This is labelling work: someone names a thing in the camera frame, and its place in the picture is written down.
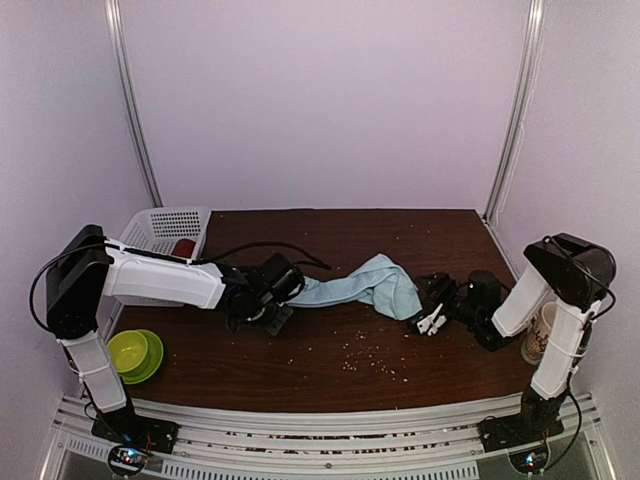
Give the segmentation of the rust brown towel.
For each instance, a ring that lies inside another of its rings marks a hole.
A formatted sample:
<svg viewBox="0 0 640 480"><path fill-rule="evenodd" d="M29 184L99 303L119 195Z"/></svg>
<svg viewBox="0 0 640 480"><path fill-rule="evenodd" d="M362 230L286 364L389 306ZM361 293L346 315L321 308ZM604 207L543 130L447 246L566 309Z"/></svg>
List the rust brown towel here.
<svg viewBox="0 0 640 480"><path fill-rule="evenodd" d="M183 238L175 243L171 254L175 257L191 258L195 250L195 246L195 241L188 238Z"/></svg>

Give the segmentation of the light blue towel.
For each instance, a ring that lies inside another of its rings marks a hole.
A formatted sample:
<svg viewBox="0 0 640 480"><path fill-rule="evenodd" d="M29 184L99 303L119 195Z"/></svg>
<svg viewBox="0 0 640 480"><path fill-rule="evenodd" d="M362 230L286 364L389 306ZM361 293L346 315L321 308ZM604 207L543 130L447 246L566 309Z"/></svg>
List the light blue towel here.
<svg viewBox="0 0 640 480"><path fill-rule="evenodd" d="M377 254L345 277L327 281L306 277L305 287L288 304L324 308L354 301L396 321L407 320L422 309L411 277L384 254Z"/></svg>

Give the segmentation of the white perforated plastic basket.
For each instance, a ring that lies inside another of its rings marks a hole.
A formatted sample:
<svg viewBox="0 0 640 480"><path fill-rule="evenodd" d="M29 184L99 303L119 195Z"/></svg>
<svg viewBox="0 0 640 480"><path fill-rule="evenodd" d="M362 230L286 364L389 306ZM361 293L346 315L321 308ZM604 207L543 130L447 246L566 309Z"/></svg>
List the white perforated plastic basket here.
<svg viewBox="0 0 640 480"><path fill-rule="evenodd" d="M120 238L108 241L114 263L103 294L126 306L214 307L224 290L220 270L197 263L209 219L206 207L152 208L135 214ZM171 254L183 238L196 242L191 258Z"/></svg>

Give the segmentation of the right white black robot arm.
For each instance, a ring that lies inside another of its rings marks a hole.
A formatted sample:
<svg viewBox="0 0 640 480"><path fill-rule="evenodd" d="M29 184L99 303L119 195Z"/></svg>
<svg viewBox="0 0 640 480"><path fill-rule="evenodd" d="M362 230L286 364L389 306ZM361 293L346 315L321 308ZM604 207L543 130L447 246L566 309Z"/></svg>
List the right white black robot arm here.
<svg viewBox="0 0 640 480"><path fill-rule="evenodd" d="M423 307L407 322L412 331L433 335L458 321L485 349L497 351L534 316L550 312L547 344L512 423L517 438L530 442L556 420L593 323L615 304L617 264L605 247L567 233L528 245L524 256L526 268L513 287L487 270L471 272L462 283L445 272L422 277Z"/></svg>

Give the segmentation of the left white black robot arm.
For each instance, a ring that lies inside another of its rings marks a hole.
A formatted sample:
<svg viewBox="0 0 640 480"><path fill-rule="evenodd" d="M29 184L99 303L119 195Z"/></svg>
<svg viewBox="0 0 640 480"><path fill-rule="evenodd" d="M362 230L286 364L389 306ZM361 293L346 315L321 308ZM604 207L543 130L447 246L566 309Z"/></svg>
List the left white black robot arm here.
<svg viewBox="0 0 640 480"><path fill-rule="evenodd" d="M300 269L276 253L259 266L217 259L188 259L146 251L108 239L100 226L83 227L64 250L36 273L44 284L46 312L35 322L69 354L106 429L123 444L144 433L98 332L104 297L144 297L223 313L235 331L246 324L278 328L289 301L305 285Z"/></svg>

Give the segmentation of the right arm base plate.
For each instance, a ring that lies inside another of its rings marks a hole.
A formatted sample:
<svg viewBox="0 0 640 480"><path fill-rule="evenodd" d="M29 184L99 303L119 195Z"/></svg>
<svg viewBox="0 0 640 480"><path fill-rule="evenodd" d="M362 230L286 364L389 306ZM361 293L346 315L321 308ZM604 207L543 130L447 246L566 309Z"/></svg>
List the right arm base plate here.
<svg viewBox="0 0 640 480"><path fill-rule="evenodd" d="M556 436L564 432L559 419L553 420L548 427L529 427L519 414L486 418L477 427L486 453L541 442L544 436Z"/></svg>

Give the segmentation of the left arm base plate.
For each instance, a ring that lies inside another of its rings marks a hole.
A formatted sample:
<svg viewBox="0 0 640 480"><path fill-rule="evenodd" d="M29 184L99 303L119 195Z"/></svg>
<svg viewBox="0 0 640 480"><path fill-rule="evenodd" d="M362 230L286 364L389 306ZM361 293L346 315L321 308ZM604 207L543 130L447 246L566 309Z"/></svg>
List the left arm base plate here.
<svg viewBox="0 0 640 480"><path fill-rule="evenodd" d="M94 421L91 434L138 450L170 454L179 426L175 422L144 417L135 412L109 412Z"/></svg>

